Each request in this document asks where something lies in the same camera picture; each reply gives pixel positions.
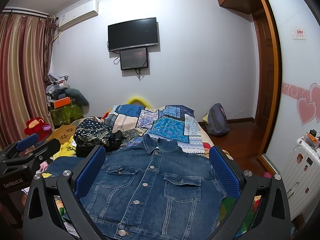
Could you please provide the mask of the blue denim jacket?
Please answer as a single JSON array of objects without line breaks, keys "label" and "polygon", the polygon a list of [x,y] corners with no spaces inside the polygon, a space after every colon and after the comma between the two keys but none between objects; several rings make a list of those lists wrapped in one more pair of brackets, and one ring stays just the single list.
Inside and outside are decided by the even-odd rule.
[{"label": "blue denim jacket", "polygon": [[225,196],[208,158],[144,135],[107,154],[80,202],[106,238],[207,239]]}]

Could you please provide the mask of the red plush toy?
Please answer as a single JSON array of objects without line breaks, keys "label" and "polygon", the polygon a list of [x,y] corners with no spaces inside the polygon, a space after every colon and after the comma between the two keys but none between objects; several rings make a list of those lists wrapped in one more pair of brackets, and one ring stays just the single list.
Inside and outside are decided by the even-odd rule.
[{"label": "red plush toy", "polygon": [[40,142],[51,135],[52,126],[47,124],[41,117],[31,118],[26,122],[24,133],[26,135],[36,134],[39,137],[38,142]]}]

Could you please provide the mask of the yellow printed garment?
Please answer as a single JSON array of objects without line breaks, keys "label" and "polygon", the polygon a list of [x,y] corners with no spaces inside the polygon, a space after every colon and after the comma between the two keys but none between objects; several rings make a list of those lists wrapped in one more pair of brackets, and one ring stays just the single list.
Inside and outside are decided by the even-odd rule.
[{"label": "yellow printed garment", "polygon": [[72,157],[75,155],[76,151],[76,142],[73,139],[73,136],[69,139],[68,142],[65,142],[61,145],[59,152],[53,155],[53,160],[59,157]]}]

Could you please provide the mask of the wooden low table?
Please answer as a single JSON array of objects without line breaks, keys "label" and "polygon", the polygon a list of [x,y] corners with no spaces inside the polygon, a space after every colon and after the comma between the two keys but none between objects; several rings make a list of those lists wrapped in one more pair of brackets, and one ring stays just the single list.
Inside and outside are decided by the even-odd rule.
[{"label": "wooden low table", "polygon": [[56,129],[47,139],[49,141],[51,139],[57,139],[61,145],[65,142],[69,142],[71,137],[74,135],[76,129],[76,125],[62,125],[58,129]]}]

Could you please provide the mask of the navy patterned folded garment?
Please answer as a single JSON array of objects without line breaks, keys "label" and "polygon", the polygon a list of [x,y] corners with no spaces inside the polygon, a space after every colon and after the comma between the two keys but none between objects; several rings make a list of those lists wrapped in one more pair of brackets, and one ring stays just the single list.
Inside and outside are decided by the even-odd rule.
[{"label": "navy patterned folded garment", "polygon": [[108,146],[110,137],[111,131],[106,124],[85,119],[75,129],[73,139],[79,147],[93,147]]}]

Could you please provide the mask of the cluttered pile with orange box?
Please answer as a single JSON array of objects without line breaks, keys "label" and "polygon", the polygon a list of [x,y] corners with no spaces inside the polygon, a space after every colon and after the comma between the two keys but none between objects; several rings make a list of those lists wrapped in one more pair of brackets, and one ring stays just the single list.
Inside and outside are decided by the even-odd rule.
[{"label": "cluttered pile with orange box", "polygon": [[70,125],[83,118],[84,110],[89,108],[89,101],[80,90],[70,87],[68,75],[49,73],[47,78],[46,98],[53,125]]}]

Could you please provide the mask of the black garment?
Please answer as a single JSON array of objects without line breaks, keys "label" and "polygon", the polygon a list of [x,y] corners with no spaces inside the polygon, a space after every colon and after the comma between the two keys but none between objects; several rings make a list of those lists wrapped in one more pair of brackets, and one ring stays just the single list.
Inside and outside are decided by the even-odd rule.
[{"label": "black garment", "polygon": [[121,131],[116,133],[104,131],[99,134],[93,134],[91,132],[84,133],[81,136],[74,136],[74,139],[76,142],[76,156],[85,158],[90,154],[95,146],[102,147],[106,153],[118,150],[125,137]]}]

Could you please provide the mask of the striped red curtain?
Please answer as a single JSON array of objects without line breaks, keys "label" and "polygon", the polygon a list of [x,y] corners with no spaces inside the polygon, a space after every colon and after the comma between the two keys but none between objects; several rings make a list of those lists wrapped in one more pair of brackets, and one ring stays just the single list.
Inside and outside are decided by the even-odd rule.
[{"label": "striped red curtain", "polygon": [[53,123],[46,85],[56,28],[53,15],[1,14],[1,148],[25,138],[32,118]]}]

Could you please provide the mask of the yellow headboard hoop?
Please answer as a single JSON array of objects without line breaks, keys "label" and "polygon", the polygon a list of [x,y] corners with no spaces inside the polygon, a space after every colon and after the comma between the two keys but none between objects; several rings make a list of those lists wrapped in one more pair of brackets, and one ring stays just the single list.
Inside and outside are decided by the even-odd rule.
[{"label": "yellow headboard hoop", "polygon": [[144,100],[143,98],[141,98],[139,96],[131,97],[127,101],[127,104],[129,104],[129,105],[134,105],[135,103],[138,103],[139,105],[147,107],[147,108],[151,108],[151,105],[146,100]]}]

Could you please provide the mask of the grey purple backpack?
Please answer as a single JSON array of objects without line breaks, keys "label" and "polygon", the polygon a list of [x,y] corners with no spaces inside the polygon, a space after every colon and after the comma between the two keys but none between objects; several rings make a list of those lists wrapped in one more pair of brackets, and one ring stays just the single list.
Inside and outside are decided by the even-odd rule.
[{"label": "grey purple backpack", "polygon": [[210,135],[221,137],[229,132],[225,111],[220,103],[214,104],[208,112],[207,132]]}]

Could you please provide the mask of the blue patchwork bedspread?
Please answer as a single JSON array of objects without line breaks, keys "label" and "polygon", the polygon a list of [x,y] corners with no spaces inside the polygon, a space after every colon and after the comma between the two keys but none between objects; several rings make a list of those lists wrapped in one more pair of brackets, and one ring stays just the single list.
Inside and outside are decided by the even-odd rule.
[{"label": "blue patchwork bedspread", "polygon": [[158,109],[139,105],[115,105],[104,123],[111,132],[121,131],[121,147],[135,146],[143,135],[153,139],[176,140],[186,153],[205,155],[199,123],[194,111],[184,105],[166,105]]}]

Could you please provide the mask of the white air conditioner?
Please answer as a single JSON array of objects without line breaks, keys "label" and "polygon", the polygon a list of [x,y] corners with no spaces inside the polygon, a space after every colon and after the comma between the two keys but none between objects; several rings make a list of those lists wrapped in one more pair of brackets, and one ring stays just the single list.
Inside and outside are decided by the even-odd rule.
[{"label": "white air conditioner", "polygon": [[99,2],[91,0],[59,16],[59,31],[65,31],[81,22],[98,16]]}]

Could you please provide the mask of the small wall monitor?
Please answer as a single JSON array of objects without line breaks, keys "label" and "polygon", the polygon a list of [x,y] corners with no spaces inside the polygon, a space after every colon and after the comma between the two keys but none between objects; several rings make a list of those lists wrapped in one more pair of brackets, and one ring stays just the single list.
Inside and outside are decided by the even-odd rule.
[{"label": "small wall monitor", "polygon": [[120,51],[120,68],[122,71],[148,68],[147,48],[133,48]]}]

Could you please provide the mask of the black wall television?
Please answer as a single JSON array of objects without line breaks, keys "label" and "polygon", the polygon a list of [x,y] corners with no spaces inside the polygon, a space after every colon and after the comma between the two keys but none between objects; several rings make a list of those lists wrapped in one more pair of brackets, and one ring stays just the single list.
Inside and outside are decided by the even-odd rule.
[{"label": "black wall television", "polygon": [[108,26],[108,51],[157,46],[157,19],[144,18]]}]

